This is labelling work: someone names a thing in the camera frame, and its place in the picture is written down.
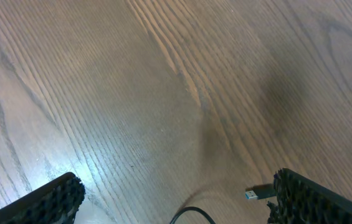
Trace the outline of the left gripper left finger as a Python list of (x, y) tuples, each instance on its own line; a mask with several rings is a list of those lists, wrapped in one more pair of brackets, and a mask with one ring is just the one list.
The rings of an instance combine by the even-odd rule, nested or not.
[(72, 172), (0, 209), (0, 224), (74, 224), (85, 186)]

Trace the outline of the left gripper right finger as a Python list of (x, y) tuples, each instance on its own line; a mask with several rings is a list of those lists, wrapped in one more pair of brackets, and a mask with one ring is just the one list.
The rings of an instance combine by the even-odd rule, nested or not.
[(290, 169), (277, 171), (273, 186), (268, 223), (352, 224), (352, 201)]

